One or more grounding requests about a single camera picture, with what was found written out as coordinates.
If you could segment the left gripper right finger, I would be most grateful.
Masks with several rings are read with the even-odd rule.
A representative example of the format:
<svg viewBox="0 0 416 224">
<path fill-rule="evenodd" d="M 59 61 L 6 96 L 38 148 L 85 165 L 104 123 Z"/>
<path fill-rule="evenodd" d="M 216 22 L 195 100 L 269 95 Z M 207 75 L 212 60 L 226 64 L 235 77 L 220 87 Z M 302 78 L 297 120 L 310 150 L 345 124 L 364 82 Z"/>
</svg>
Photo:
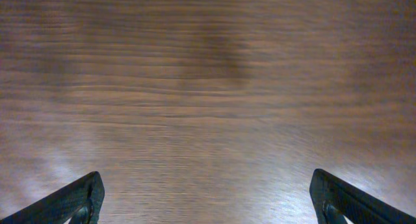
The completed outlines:
<svg viewBox="0 0 416 224">
<path fill-rule="evenodd" d="M 323 169 L 313 172 L 309 193 L 318 224 L 415 224 L 415 218 Z"/>
</svg>

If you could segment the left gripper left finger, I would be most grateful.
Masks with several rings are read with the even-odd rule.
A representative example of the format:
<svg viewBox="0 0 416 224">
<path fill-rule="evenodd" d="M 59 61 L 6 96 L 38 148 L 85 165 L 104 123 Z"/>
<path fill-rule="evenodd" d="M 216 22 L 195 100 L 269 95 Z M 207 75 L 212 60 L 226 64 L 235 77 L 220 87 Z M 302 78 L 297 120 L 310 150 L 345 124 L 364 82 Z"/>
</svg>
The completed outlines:
<svg viewBox="0 0 416 224">
<path fill-rule="evenodd" d="M 1 220 L 1 224 L 97 224 L 105 197 L 97 171 Z"/>
</svg>

